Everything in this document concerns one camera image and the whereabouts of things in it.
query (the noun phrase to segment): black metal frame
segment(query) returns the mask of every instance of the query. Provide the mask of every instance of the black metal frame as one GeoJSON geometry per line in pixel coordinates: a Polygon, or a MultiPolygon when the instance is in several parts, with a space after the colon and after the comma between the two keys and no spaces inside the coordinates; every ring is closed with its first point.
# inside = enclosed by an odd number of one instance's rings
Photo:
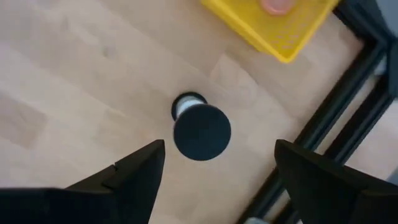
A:
{"type": "MultiPolygon", "coordinates": [[[[308,150],[314,151],[319,146],[387,54],[391,43],[395,41],[395,37],[386,27],[375,2],[365,1],[359,3],[359,0],[345,0],[334,11],[357,37],[364,40],[364,48],[295,140],[295,144],[308,150]]],[[[327,149],[325,156],[334,159],[339,164],[344,164],[354,153],[394,100],[395,96],[389,93],[390,80],[392,80],[392,71],[378,81],[373,91],[327,149]]],[[[284,190],[279,172],[274,169],[237,224],[243,224],[250,217],[263,218],[284,190]]],[[[275,223],[292,224],[298,220],[298,213],[289,202],[276,218],[275,223]]]]}

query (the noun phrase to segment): metal bar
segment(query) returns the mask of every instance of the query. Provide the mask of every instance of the metal bar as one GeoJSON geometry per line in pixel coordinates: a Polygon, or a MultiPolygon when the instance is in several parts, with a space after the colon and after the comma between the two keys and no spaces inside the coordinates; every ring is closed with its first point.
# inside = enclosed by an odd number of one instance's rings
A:
{"type": "MultiPolygon", "coordinates": [[[[368,44],[345,71],[294,143],[314,151],[344,112],[384,55],[383,45],[368,44]]],[[[239,218],[263,218],[285,190],[275,168],[239,218]]]]}
{"type": "MultiPolygon", "coordinates": [[[[326,150],[325,157],[343,165],[358,148],[394,101],[394,97],[388,93],[387,79],[385,75],[378,81],[372,92],[326,150]]],[[[299,213],[294,210],[292,202],[289,202],[274,220],[274,224],[296,224],[299,220],[299,213]]]]}

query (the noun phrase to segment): wooden floor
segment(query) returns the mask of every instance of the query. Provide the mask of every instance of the wooden floor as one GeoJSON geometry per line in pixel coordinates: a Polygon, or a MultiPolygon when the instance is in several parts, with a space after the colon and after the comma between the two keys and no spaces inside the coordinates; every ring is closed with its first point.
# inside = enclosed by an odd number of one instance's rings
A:
{"type": "MultiPolygon", "coordinates": [[[[151,223],[234,223],[275,166],[275,140],[294,140],[361,47],[330,16],[284,65],[198,0],[0,0],[0,186],[66,187],[165,139],[151,223]],[[170,105],[188,90],[231,120],[227,150],[208,162],[183,157],[172,139],[170,105]]],[[[349,165],[388,177],[397,112],[349,165]]]]}

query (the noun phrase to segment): yellow plastic basket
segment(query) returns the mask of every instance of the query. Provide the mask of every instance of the yellow plastic basket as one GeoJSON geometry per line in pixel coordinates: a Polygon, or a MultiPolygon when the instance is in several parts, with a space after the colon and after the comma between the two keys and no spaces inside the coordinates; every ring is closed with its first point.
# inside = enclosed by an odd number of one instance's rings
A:
{"type": "Polygon", "coordinates": [[[258,51],[291,62],[339,0],[297,0],[284,16],[272,16],[259,0],[202,0],[258,51]]]}

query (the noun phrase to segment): black round cap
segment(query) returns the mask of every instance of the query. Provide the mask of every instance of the black round cap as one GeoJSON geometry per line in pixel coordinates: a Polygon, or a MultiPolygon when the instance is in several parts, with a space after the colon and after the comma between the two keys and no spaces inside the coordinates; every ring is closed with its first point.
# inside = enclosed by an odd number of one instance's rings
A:
{"type": "Polygon", "coordinates": [[[174,125],[174,141],[190,159],[207,161],[220,155],[231,139],[231,124],[225,114],[211,105],[194,105],[174,125]]]}

